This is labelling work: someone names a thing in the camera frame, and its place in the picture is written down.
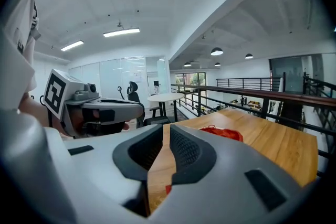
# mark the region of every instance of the fluorescent light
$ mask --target fluorescent light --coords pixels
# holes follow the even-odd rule
[[[144,60],[145,58],[139,58],[139,57],[125,57],[124,59],[129,61],[137,61],[137,60]]]
[[[112,31],[108,33],[104,33],[103,35],[105,37],[114,37],[118,35],[124,35],[124,34],[131,34],[131,33],[139,33],[140,29],[139,28],[130,28],[130,29],[122,29],[122,30],[117,30],[117,31]]]
[[[79,45],[82,45],[82,44],[84,44],[84,42],[80,40],[80,41],[78,41],[78,42],[75,42],[75,43],[73,43],[73,44],[67,46],[67,47],[64,47],[64,48],[61,49],[61,50],[62,50],[62,51],[66,51],[66,50],[72,49],[73,47],[76,47],[76,46],[79,46]]]

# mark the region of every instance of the office chair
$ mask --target office chair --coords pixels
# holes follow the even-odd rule
[[[134,102],[138,102],[140,103],[140,99],[138,96],[138,93],[136,93],[138,89],[138,85],[133,82],[130,81],[130,86],[127,88],[127,96],[128,96],[128,100],[130,101],[134,101]],[[143,104],[141,104],[143,107],[143,114],[141,115],[141,117],[137,118],[136,120],[136,128],[140,128],[143,126],[147,126],[147,125],[151,125],[151,124],[166,124],[166,123],[170,123],[169,119],[166,116],[163,116],[163,111],[162,111],[162,107],[160,106],[156,106],[154,108],[151,108],[150,111],[153,111],[153,117],[150,119],[146,119],[145,118],[145,109]],[[160,111],[160,116],[156,117],[156,111],[159,110]]]

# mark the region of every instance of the white round table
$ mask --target white round table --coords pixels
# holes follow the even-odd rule
[[[177,109],[176,109],[176,101],[184,97],[184,94],[177,92],[169,92],[169,93],[160,93],[149,96],[147,98],[148,101],[151,102],[159,102],[160,106],[163,108],[163,115],[166,116],[166,106],[164,102],[174,101],[174,117],[175,122],[177,122]]]

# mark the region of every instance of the white shirt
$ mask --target white shirt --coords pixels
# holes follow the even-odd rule
[[[38,29],[38,18],[34,0],[7,0],[0,22],[0,94],[3,95],[0,108],[13,108],[18,105],[17,100],[22,98],[23,93],[36,87],[32,64],[33,36]],[[14,105],[8,104],[6,99],[10,98],[14,100]]]

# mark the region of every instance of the red object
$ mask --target red object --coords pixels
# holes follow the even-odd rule
[[[169,194],[169,192],[172,190],[172,185],[166,186],[166,193]]]
[[[214,125],[209,125],[208,127],[201,128],[202,131],[220,135],[223,137],[231,138],[237,141],[243,141],[243,136],[241,133],[239,133],[236,130],[230,130],[230,129],[217,129]]]

